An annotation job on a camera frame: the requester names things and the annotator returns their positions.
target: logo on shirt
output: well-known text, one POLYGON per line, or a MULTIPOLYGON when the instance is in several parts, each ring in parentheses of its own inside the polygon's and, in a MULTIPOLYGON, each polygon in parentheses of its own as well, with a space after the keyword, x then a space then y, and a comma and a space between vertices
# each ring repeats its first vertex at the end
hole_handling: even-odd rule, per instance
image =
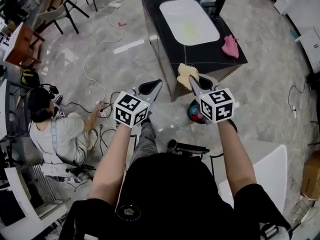
POLYGON ((133 222, 140 218, 141 211, 138 207, 131 204, 127 204, 127 205, 121 206, 116 212, 116 214, 122 220, 133 222))

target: backpack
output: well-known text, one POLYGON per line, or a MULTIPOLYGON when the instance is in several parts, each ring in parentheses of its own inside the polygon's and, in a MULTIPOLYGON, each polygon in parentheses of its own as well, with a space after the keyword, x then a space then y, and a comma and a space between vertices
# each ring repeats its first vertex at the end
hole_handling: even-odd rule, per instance
POLYGON ((29 88, 35 88, 40 85, 39 75, 34 68, 22 71, 21 84, 29 88))

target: cardboard box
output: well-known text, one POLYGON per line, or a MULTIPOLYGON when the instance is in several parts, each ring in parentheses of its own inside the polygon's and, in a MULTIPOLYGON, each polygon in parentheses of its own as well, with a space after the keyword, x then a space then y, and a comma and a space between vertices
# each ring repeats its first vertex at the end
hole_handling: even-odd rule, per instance
POLYGON ((315 151, 303 169, 301 192, 307 198, 320 200, 320 151, 315 151))

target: white cabinet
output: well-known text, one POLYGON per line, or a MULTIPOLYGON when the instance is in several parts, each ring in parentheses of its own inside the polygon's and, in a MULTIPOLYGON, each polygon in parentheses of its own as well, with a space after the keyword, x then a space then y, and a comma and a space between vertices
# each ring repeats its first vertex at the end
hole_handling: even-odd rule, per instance
POLYGON ((295 41, 301 42, 313 72, 320 72, 320 31, 313 27, 295 41))

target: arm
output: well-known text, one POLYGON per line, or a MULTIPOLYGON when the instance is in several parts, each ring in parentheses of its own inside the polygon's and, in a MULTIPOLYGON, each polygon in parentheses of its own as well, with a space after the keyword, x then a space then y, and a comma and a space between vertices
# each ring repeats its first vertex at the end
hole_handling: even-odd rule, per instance
POLYGON ((233 197, 243 187, 257 183, 254 167, 234 127, 228 121, 218 122, 224 154, 226 177, 233 197))
POLYGON ((103 103, 99 103, 95 106, 94 110, 92 111, 92 113, 86 118, 86 120, 84 120, 84 131, 90 131, 92 128, 95 127, 96 124, 96 120, 97 117, 99 115, 100 110, 102 110, 103 107, 103 103))
POLYGON ((90 198, 101 199, 116 207, 122 185, 131 128, 120 124, 100 161, 93 178, 90 198))

